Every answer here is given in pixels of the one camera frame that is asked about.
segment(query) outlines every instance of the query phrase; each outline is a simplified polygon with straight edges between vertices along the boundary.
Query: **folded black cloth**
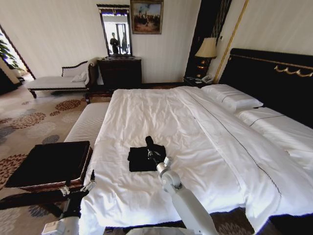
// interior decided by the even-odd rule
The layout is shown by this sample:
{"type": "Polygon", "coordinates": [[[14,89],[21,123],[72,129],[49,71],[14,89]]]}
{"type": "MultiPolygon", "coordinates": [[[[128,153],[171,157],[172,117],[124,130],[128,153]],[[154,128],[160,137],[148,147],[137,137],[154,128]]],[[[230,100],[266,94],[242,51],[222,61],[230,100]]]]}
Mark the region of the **folded black cloth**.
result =
{"type": "MultiPolygon", "coordinates": [[[[164,161],[166,157],[165,147],[161,145],[154,144],[151,148],[152,151],[158,152],[160,154],[160,158],[164,161]]],[[[148,148],[140,147],[140,148],[132,148],[129,151],[128,155],[129,161],[129,171],[156,171],[157,166],[155,162],[151,159],[148,159],[148,148]]]]}

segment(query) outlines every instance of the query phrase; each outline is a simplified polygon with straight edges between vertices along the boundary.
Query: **wooden dresser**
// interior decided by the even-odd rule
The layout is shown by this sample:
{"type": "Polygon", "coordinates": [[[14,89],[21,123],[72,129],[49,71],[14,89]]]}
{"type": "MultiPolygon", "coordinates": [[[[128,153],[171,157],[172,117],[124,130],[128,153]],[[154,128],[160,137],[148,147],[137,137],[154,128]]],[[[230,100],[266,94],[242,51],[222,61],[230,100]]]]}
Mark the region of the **wooden dresser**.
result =
{"type": "Polygon", "coordinates": [[[140,57],[106,57],[98,66],[106,90],[141,87],[140,57]]]}

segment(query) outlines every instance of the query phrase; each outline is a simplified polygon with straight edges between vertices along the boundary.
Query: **white wall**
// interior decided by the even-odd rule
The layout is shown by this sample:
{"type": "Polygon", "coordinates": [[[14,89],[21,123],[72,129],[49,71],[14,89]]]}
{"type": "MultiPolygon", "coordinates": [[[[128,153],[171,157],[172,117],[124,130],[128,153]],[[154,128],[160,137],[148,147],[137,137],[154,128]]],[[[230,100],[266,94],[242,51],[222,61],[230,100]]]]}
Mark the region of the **white wall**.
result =
{"type": "MultiPolygon", "coordinates": [[[[130,0],[0,0],[0,22],[36,77],[59,76],[62,66],[107,56],[97,3],[130,0]]],[[[143,82],[181,81],[200,0],[164,0],[161,35],[132,35],[142,57],[143,82]]]]}
{"type": "MultiPolygon", "coordinates": [[[[215,76],[244,0],[233,0],[208,73],[215,76]]],[[[249,0],[229,51],[234,47],[313,55],[312,0],[249,0]]],[[[221,77],[229,52],[218,78],[221,77]]]]}

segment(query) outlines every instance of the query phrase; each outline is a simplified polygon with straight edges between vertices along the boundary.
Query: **telephone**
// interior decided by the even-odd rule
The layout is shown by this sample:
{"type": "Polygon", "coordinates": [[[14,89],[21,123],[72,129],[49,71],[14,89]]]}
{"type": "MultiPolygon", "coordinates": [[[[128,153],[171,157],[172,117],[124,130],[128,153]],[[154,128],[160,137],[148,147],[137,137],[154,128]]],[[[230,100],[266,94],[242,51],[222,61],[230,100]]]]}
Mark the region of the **telephone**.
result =
{"type": "Polygon", "coordinates": [[[210,75],[205,76],[201,79],[202,82],[204,82],[205,84],[211,84],[213,83],[213,77],[210,77],[210,75]]]}

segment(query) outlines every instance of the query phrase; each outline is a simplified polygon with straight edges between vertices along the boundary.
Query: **bedside table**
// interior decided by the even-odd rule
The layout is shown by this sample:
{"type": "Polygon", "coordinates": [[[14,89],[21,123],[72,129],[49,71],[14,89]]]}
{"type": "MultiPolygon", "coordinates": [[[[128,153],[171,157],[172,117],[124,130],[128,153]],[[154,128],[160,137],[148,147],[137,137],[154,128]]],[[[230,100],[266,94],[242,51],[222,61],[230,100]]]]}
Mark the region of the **bedside table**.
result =
{"type": "Polygon", "coordinates": [[[184,84],[186,86],[199,87],[199,88],[210,85],[210,84],[206,84],[204,82],[196,83],[196,79],[193,77],[184,77],[184,84]]]}

